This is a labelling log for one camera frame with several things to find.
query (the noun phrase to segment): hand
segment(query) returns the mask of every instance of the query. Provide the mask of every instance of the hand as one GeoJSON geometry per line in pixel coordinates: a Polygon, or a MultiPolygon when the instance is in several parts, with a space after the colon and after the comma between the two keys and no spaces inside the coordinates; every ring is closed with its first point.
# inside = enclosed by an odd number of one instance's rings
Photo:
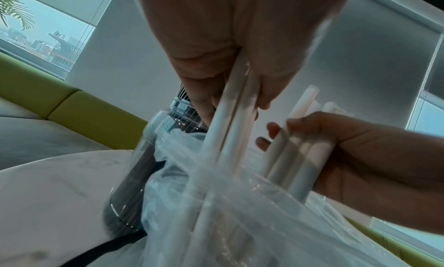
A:
{"type": "MultiPolygon", "coordinates": [[[[369,216],[444,234],[443,139],[321,112],[287,127],[337,142],[316,192],[369,216]]],[[[267,129],[274,138],[280,127],[267,129]]],[[[257,140],[263,150],[269,144],[257,140]]]]}
{"type": "Polygon", "coordinates": [[[258,107],[268,109],[346,2],[139,1],[188,96],[208,125],[241,47],[261,76],[258,107]]]}

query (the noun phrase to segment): plastic bag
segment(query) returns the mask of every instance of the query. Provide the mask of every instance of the plastic bag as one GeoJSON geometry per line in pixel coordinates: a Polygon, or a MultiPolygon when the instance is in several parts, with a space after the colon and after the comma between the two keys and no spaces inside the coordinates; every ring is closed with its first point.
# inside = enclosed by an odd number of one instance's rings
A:
{"type": "Polygon", "coordinates": [[[248,153],[235,175],[228,167],[202,162],[202,137],[196,135],[202,134],[158,136],[156,158],[166,165],[145,188],[144,267],[185,267],[190,258],[195,267],[408,266],[352,228],[322,197],[311,195],[308,208],[255,175],[258,154],[248,153]],[[196,198],[208,194],[211,199],[196,198]],[[211,230],[177,226],[184,211],[194,215],[195,223],[210,209],[211,230]],[[172,239],[175,229],[184,230],[184,236],[172,239]],[[204,244],[192,246],[193,241],[204,244]]]}

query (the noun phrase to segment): sofa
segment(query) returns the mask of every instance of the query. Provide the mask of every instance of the sofa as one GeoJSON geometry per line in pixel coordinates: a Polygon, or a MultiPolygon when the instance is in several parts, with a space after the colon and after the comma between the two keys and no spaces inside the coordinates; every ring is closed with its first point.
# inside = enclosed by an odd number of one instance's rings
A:
{"type": "MultiPolygon", "coordinates": [[[[4,120],[32,120],[34,125],[44,124],[49,133],[62,132],[61,136],[64,139],[70,138],[66,147],[78,144],[69,151],[134,149],[147,124],[137,116],[2,53],[0,53],[0,98],[2,99],[0,100],[0,142],[4,135],[1,130],[2,101],[3,106],[9,104],[8,108],[4,108],[8,110],[3,111],[7,114],[4,120]]],[[[23,128],[19,131],[26,130],[32,132],[33,128],[23,128]]],[[[444,263],[422,252],[351,219],[349,221],[370,239],[413,267],[444,267],[444,263]]]]}

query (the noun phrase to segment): bundle of straws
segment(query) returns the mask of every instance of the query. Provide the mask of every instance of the bundle of straws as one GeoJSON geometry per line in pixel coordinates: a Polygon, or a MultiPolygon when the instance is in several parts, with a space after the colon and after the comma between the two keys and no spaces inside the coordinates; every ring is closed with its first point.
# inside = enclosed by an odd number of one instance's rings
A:
{"type": "MultiPolygon", "coordinates": [[[[239,172],[249,138],[256,118],[256,101],[260,89],[260,80],[247,63],[243,51],[238,55],[230,77],[225,86],[221,101],[201,148],[201,161],[217,171],[236,175],[239,172]]],[[[315,101],[319,89],[310,86],[296,103],[289,118],[302,118],[311,113],[322,111],[345,114],[336,104],[329,102],[323,107],[315,101]]],[[[261,159],[258,175],[281,186],[299,202],[305,203],[308,193],[324,167],[334,148],[334,143],[321,137],[305,137],[292,134],[285,127],[273,140],[261,159]]],[[[206,204],[199,211],[189,210],[183,198],[177,217],[169,230],[164,244],[164,254],[157,260],[156,267],[199,267],[202,265],[205,247],[210,244],[208,235],[212,234],[216,218],[217,198],[208,189],[206,192],[196,190],[195,180],[202,177],[204,170],[196,171],[190,176],[184,195],[191,199],[201,200],[206,204]]],[[[231,250],[236,251],[238,258],[248,257],[251,266],[268,266],[272,260],[260,247],[248,248],[249,239],[242,235],[235,225],[229,234],[236,234],[231,242],[231,250]]]]}

